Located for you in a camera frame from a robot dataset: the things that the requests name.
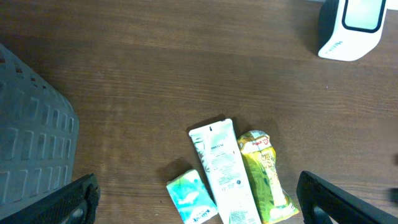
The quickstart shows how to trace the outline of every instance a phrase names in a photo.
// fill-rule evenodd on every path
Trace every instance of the white packet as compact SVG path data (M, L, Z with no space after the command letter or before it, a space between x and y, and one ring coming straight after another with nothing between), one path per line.
M223 223L261 224L233 124L225 119L189 132Z

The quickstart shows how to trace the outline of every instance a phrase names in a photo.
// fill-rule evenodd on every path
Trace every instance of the brown wooden surface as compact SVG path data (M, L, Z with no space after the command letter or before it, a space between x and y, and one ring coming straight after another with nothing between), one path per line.
M315 54L320 6L1 1L0 42L79 115L73 179L96 174L97 223L181 223L165 183L190 167L205 178L187 128L220 115L238 135L270 134L296 203L309 170L398 216L387 196L398 186L398 12L370 54L344 63Z

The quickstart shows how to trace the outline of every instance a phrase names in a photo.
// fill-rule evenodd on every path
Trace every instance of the packet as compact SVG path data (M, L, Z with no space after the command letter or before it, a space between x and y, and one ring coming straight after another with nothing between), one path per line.
M250 131L238 139L238 145L262 223L277 223L298 214L280 186L269 136L263 131Z
M185 224L201 224L218 213L194 169L168 182L167 190Z
M223 223L261 224L233 124L222 120L189 135L209 180Z

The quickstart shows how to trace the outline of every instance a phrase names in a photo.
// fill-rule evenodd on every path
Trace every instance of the yellow wrapper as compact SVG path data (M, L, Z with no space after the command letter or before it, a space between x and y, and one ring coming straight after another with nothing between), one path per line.
M238 139L238 145L262 223L277 223L297 214L299 210L280 186L269 136L250 131Z

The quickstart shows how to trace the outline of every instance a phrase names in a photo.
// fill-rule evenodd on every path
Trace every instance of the gray basket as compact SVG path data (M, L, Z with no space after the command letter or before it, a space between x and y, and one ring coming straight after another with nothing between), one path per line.
M78 129L68 100L0 44L0 220L70 183Z

